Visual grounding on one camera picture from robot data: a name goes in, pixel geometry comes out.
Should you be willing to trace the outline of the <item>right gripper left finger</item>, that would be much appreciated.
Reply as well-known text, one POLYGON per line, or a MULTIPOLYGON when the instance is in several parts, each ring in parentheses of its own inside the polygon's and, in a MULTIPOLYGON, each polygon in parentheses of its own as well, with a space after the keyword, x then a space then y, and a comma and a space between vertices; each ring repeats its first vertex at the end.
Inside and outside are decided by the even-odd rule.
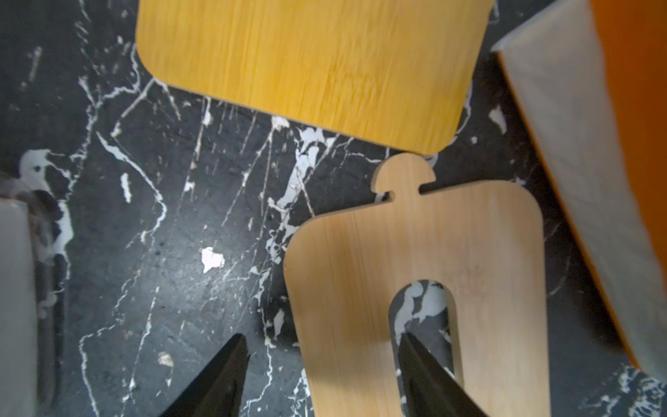
POLYGON ((248 362, 245 336, 233 335, 160 416, 238 416, 248 362))

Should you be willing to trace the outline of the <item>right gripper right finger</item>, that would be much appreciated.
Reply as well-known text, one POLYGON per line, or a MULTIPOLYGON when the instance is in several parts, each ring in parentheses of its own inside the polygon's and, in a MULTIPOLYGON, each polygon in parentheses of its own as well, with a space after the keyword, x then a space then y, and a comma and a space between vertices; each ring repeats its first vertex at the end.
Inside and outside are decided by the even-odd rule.
POLYGON ((401 337, 398 359, 408 416, 486 416, 413 334, 401 337))

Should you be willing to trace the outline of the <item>clear plastic tissue box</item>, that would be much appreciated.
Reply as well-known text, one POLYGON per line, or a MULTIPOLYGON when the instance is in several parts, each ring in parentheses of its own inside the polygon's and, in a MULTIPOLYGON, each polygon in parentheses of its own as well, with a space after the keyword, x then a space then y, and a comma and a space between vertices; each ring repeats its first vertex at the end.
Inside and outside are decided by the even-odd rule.
POLYGON ((57 388, 53 234, 35 192, 1 175, 1 414, 38 416, 57 388))

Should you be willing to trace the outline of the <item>light wooden slotted lid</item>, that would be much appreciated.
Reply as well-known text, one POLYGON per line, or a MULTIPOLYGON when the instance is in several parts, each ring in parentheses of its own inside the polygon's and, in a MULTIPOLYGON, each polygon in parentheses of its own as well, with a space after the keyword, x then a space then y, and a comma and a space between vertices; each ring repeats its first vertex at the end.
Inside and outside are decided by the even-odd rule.
POLYGON ((429 192, 421 156, 387 159, 387 201, 319 215, 292 237, 288 298, 318 416, 399 416, 389 309, 421 280, 446 289, 453 372, 491 416, 548 416, 543 217, 506 181, 429 192))

